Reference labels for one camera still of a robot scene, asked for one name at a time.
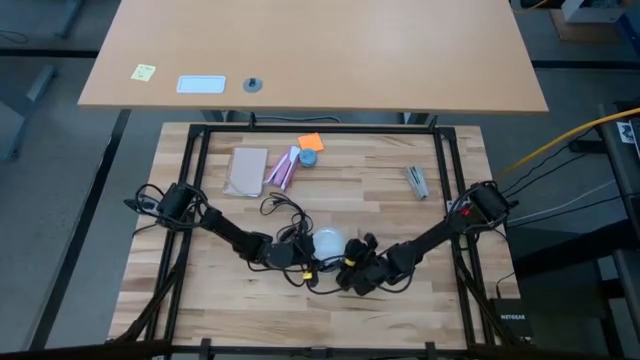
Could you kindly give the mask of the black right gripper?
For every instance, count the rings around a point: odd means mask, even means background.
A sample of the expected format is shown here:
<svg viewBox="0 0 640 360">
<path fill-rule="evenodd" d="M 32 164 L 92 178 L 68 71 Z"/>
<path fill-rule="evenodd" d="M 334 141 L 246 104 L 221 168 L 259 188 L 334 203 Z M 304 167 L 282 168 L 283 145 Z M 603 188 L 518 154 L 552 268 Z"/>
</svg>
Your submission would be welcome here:
<svg viewBox="0 0 640 360">
<path fill-rule="evenodd" d="M 388 279 L 387 262 L 376 253 L 378 245 L 371 233 L 366 233 L 363 239 L 353 238 L 347 242 L 344 259 L 336 276 L 340 288 L 365 296 Z"/>
</svg>

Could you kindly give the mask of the white flood light bulb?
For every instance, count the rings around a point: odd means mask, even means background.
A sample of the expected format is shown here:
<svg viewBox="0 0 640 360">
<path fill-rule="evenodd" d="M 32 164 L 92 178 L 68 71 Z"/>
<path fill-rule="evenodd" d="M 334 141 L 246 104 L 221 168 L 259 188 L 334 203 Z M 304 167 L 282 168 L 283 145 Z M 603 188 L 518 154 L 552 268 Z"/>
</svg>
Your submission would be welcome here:
<svg viewBox="0 0 640 360">
<path fill-rule="evenodd" d="M 317 260 L 326 260 L 344 253 L 345 237 L 335 228 L 321 228 L 313 236 L 314 253 Z"/>
</svg>

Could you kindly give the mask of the orange sticky note pad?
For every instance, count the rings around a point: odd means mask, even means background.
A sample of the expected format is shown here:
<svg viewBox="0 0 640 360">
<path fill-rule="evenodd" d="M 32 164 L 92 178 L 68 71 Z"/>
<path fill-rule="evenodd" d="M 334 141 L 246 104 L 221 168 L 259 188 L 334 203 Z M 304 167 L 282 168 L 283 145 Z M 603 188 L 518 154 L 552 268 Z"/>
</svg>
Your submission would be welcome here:
<svg viewBox="0 0 640 360">
<path fill-rule="evenodd" d="M 324 144 L 319 133 L 310 133 L 298 137 L 299 147 L 302 150 L 323 151 Z"/>
</svg>

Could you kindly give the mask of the tan laminate desk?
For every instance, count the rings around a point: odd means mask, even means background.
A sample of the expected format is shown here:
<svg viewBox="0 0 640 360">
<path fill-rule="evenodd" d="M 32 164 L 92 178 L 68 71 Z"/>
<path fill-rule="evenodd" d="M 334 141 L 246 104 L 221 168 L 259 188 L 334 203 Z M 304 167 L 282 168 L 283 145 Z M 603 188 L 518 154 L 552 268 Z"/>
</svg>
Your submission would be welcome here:
<svg viewBox="0 0 640 360">
<path fill-rule="evenodd" d="M 131 79 L 138 64 L 156 70 Z M 179 94 L 183 75 L 226 77 Z M 243 89 L 263 81 L 256 93 Z M 94 107 L 544 113 L 506 0 L 121 0 L 79 102 Z"/>
</svg>

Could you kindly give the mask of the grey desk foot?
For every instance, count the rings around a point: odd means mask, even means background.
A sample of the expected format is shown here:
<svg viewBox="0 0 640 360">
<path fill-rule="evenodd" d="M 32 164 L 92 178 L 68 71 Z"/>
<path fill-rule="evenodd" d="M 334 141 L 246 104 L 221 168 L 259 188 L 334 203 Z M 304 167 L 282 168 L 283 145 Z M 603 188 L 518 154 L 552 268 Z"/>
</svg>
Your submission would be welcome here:
<svg viewBox="0 0 640 360">
<path fill-rule="evenodd" d="M 22 119 L 16 135 L 6 150 L 5 161 L 12 161 L 18 157 L 31 117 L 35 113 L 52 79 L 56 76 L 56 67 L 54 65 L 46 65 L 39 72 L 26 93 L 20 93 L 9 85 L 0 85 L 0 103 L 6 105 Z"/>
</svg>

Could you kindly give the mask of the brown cardboard box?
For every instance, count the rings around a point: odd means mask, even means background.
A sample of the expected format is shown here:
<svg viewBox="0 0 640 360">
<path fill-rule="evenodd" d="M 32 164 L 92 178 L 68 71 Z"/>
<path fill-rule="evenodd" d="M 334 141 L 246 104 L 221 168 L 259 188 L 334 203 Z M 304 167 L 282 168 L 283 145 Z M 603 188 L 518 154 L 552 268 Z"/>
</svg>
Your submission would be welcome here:
<svg viewBox="0 0 640 360">
<path fill-rule="evenodd" d="M 561 41 L 601 44 L 623 41 L 615 24 L 567 23 L 560 9 L 552 9 L 550 16 Z"/>
</svg>

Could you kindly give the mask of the black aluminium table frame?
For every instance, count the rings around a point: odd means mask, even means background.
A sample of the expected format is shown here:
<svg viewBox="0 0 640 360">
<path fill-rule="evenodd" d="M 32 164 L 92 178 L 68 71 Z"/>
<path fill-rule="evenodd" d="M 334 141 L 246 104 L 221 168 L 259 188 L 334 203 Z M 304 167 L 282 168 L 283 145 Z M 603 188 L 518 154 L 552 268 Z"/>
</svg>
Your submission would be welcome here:
<svg viewBox="0 0 640 360">
<path fill-rule="evenodd" d="M 227 196 L 222 187 L 236 147 L 266 148 L 276 163 L 302 135 L 319 133 L 324 150 L 316 166 L 298 169 L 288 195 L 316 228 L 346 237 L 372 233 L 381 248 L 416 238 L 439 222 L 446 201 L 473 182 L 491 178 L 481 130 L 344 124 L 221 125 L 203 160 L 202 186 L 211 203 L 237 226 L 273 234 L 290 220 L 280 209 L 263 216 L 256 198 Z M 424 168 L 429 196 L 417 200 L 403 173 Z M 284 347 L 362 350 L 395 356 L 433 343 L 463 350 L 490 331 L 477 302 L 454 273 L 454 249 L 430 251 L 411 280 L 366 296 L 338 290 L 331 274 L 314 290 L 294 286 L 298 274 L 254 272 L 218 236 L 193 233 L 179 296 L 162 303 L 156 338 L 180 346 L 210 339 L 248 350 Z"/>
</svg>

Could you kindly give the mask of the black Netgear network switch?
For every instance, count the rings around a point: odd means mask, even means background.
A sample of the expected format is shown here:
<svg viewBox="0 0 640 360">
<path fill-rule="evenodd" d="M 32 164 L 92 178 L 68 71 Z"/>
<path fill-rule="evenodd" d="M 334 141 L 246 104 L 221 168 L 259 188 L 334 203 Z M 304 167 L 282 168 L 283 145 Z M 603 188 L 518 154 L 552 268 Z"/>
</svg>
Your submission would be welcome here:
<svg viewBox="0 0 640 360">
<path fill-rule="evenodd" d="M 490 300 L 501 323 L 519 338 L 533 337 L 533 331 L 521 299 L 494 298 Z"/>
</svg>

